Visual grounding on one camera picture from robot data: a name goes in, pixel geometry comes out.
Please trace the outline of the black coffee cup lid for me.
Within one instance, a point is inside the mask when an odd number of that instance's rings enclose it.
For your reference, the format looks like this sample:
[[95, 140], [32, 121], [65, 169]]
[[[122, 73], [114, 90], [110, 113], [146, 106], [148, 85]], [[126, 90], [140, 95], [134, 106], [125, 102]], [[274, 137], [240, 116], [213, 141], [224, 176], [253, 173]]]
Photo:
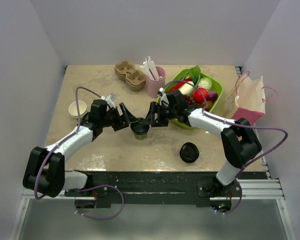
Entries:
[[134, 123], [130, 124], [130, 128], [131, 128], [131, 130], [134, 134], [144, 135], [144, 134], [148, 133], [148, 131], [150, 129], [150, 126], [149, 125], [142, 125], [144, 120], [145, 120], [144, 118], [138, 117], [137, 122], [134, 122]]

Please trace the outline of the green paper coffee cup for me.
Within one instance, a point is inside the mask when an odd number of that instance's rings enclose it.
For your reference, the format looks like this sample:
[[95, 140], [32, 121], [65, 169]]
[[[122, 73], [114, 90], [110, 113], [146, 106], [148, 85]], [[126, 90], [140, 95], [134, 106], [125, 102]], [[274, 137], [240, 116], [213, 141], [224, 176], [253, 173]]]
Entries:
[[137, 140], [144, 140], [148, 134], [147, 133], [142, 133], [142, 134], [134, 133], [133, 135]]

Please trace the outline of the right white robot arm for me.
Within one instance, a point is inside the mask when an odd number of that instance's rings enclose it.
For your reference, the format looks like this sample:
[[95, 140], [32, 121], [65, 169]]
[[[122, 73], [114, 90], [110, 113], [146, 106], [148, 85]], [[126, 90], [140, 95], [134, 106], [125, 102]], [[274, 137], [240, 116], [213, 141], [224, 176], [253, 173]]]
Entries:
[[160, 102], [152, 102], [142, 126], [166, 127], [168, 121], [178, 119], [189, 127], [203, 129], [220, 137], [226, 162], [217, 172], [213, 192], [220, 197], [230, 190], [241, 168], [262, 150], [262, 146], [249, 122], [241, 118], [233, 120], [210, 114], [196, 106], [189, 106], [179, 90], [158, 92]]

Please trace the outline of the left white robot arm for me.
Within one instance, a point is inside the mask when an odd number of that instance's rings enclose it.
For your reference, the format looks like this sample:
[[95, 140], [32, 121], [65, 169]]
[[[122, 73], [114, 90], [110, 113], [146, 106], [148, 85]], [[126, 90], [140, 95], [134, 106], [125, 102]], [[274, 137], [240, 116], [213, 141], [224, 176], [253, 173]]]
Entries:
[[94, 100], [90, 111], [68, 135], [47, 147], [37, 146], [32, 149], [23, 186], [33, 190], [37, 200], [45, 196], [54, 198], [63, 190], [76, 190], [82, 196], [89, 196], [94, 190], [94, 184], [85, 173], [66, 171], [65, 162], [93, 142], [104, 128], [112, 127], [118, 131], [136, 122], [138, 119], [123, 103], [119, 107], [111, 107], [106, 100]]

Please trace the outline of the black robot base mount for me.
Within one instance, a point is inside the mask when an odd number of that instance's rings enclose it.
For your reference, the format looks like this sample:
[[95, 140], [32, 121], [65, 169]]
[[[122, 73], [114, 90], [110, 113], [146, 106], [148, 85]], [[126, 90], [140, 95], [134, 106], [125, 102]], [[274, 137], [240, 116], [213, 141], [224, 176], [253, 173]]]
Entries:
[[65, 191], [66, 197], [97, 197], [99, 208], [112, 204], [194, 205], [210, 207], [241, 196], [238, 183], [222, 187], [215, 181], [215, 172], [148, 172], [148, 171], [88, 171], [84, 190]]

